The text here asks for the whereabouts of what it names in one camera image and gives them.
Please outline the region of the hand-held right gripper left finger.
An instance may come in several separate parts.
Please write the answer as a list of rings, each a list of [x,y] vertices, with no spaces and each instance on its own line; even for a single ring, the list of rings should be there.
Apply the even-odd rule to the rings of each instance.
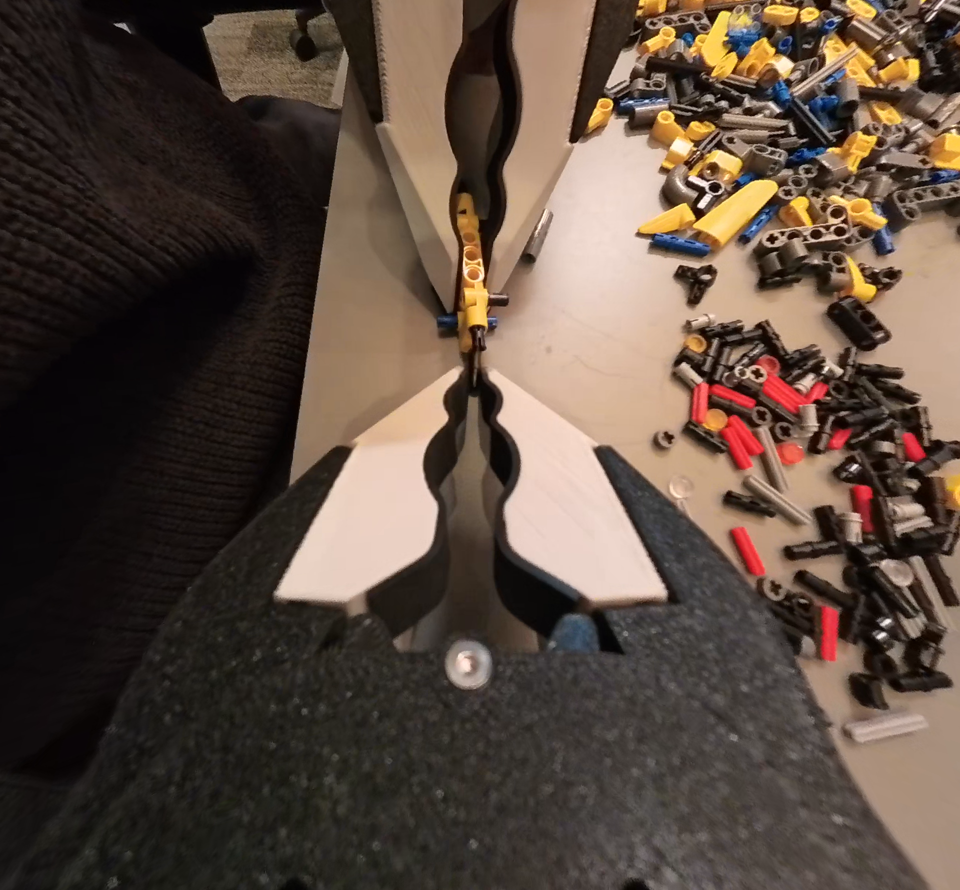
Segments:
[[[274,599],[348,616],[429,616],[450,577],[461,369],[450,369],[343,451]]]

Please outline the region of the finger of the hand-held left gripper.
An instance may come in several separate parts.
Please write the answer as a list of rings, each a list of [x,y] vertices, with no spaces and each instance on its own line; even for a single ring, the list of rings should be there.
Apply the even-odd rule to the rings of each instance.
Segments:
[[[463,0],[371,0],[371,8],[383,113],[376,133],[419,259],[450,311],[461,249],[447,91],[464,38]]]
[[[505,213],[486,287],[501,293],[543,215],[573,145],[571,126],[596,0],[517,0],[510,62],[519,114],[503,166]]]

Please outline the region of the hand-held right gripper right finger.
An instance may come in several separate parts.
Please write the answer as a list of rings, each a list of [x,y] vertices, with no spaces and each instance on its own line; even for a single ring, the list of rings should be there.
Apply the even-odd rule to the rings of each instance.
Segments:
[[[589,610],[666,603],[599,445],[498,370],[484,375],[484,399],[508,560]]]

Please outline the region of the yellow brick assembly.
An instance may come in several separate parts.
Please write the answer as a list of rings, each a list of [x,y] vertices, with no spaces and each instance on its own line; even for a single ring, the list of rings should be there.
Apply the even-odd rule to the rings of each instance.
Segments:
[[[462,355],[467,356],[471,347],[470,326],[486,323],[486,335],[498,325],[488,307],[486,267],[484,264],[479,233],[479,217],[475,211],[474,198],[467,192],[457,195],[455,224],[461,244],[461,277],[459,296],[453,311],[436,318],[441,333],[455,334]]]

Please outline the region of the pile of black red pins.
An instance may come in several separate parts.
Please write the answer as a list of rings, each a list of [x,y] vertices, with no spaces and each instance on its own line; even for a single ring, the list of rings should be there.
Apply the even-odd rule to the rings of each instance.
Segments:
[[[945,663],[958,583],[944,565],[958,546],[958,475],[946,473],[958,440],[935,437],[902,367],[834,328],[846,346],[832,356],[787,346],[769,320],[687,320],[671,377],[689,409],[675,431],[740,477],[726,510],[802,531],[778,546],[785,580],[753,529],[727,535],[794,654],[832,664],[851,648],[848,690],[882,713],[896,694],[958,688]]]

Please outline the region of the yellow wedge brick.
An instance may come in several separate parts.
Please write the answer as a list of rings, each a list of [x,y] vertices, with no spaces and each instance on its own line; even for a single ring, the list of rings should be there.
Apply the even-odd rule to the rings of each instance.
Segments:
[[[637,228],[636,234],[638,236],[655,236],[657,234],[685,231],[690,229],[697,219],[697,215],[691,206],[681,202],[641,224]]]

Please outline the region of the pile of yellow grey bricks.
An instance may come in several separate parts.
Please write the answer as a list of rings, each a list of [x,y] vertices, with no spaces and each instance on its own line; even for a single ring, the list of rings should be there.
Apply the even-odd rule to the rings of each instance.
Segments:
[[[958,0],[638,0],[627,80],[594,119],[663,150],[662,212],[711,248],[675,279],[690,307],[711,255],[751,250],[760,291],[810,280],[867,306],[902,279],[895,237],[958,216]]]

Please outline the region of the black two-hole connector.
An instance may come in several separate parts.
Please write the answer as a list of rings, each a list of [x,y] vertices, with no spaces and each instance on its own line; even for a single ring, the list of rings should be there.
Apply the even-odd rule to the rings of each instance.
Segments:
[[[826,308],[825,316],[859,351],[872,352],[892,340],[889,328],[854,296],[836,299]]]

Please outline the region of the light grey axle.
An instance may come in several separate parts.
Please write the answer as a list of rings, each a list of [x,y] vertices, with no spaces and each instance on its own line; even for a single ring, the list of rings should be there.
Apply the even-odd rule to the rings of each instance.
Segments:
[[[928,719],[922,714],[891,711],[870,718],[849,721],[842,727],[842,733],[848,740],[863,745],[906,737],[929,727]]]

